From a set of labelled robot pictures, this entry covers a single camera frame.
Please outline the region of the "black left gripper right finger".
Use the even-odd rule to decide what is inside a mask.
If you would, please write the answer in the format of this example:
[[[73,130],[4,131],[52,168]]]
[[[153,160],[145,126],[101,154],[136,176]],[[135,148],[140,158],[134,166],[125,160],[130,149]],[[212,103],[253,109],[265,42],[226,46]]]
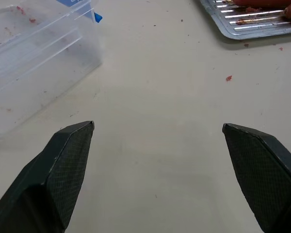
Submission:
[[[265,233],[291,233],[291,153],[274,136],[231,123],[222,132],[241,191]]]

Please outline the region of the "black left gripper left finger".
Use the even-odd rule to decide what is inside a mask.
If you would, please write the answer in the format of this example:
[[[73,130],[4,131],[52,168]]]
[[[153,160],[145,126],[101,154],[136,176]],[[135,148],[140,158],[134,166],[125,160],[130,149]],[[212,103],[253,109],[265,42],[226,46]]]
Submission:
[[[85,176],[94,122],[56,132],[0,199],[0,233],[66,231]]]

